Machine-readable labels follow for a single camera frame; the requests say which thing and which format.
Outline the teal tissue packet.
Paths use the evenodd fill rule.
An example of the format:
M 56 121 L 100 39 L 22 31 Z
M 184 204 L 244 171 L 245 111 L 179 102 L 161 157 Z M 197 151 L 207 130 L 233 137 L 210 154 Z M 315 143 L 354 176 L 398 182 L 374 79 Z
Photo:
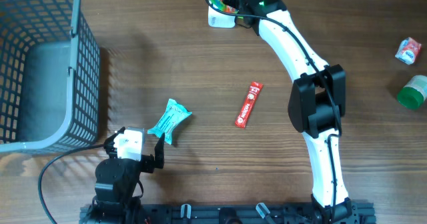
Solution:
M 179 104 L 176 100 L 169 99 L 164 114 L 154 127 L 147 130 L 147 133 L 151 135 L 156 135 L 159 138 L 164 134 L 165 142 L 172 145 L 173 130 L 191 114 L 192 112 L 188 111 L 183 105 Z

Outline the red snack stick packet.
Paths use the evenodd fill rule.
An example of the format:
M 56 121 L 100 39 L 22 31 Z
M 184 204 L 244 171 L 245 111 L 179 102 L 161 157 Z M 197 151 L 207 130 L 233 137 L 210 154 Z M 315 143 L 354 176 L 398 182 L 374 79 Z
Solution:
M 250 117 L 250 113 L 252 112 L 252 109 L 255 105 L 255 102 L 258 98 L 258 95 L 260 94 L 260 91 L 262 90 L 262 87 L 264 85 L 259 82 L 253 81 L 249 87 L 248 94 L 246 95 L 246 99 L 244 101 L 244 104 L 241 108 L 241 111 L 239 115 L 237 116 L 235 120 L 235 126 L 239 128 L 245 128 L 246 124 L 248 122 L 248 119 Z

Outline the red white candy packet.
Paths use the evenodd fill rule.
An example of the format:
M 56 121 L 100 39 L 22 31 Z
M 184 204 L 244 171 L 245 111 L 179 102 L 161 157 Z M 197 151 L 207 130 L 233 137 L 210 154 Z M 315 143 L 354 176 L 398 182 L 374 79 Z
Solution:
M 407 65 L 411 65 L 415 62 L 421 48 L 421 43 L 411 37 L 408 37 L 401 42 L 398 51 L 395 54 L 395 58 L 401 60 Z

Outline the green lid jar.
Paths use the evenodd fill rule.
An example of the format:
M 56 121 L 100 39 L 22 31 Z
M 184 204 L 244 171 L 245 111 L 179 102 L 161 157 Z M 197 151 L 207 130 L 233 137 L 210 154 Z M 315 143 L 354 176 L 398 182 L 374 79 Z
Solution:
M 408 109 L 418 109 L 426 100 L 426 76 L 415 75 L 397 95 L 398 102 Z

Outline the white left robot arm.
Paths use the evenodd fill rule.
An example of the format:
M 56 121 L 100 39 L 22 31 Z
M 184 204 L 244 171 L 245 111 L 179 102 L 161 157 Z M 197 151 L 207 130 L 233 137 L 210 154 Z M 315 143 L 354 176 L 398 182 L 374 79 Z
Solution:
M 143 189 L 142 173 L 164 167 L 165 133 L 153 155 L 143 154 L 144 143 L 145 131 L 134 127 L 122 127 L 104 141 L 109 158 L 95 169 L 95 196 L 81 209 L 80 223 L 151 223 L 141 205 L 143 195 L 133 193 L 136 187 Z

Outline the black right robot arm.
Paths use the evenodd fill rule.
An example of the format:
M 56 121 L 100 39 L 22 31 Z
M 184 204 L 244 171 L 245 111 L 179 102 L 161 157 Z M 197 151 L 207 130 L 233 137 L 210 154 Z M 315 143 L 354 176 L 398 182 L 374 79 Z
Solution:
M 288 115 L 303 135 L 314 186 L 314 221 L 337 223 L 352 214 L 342 180 L 339 138 L 345 114 L 346 74 L 308 45 L 282 0 L 223 0 L 276 53 L 292 80 Z

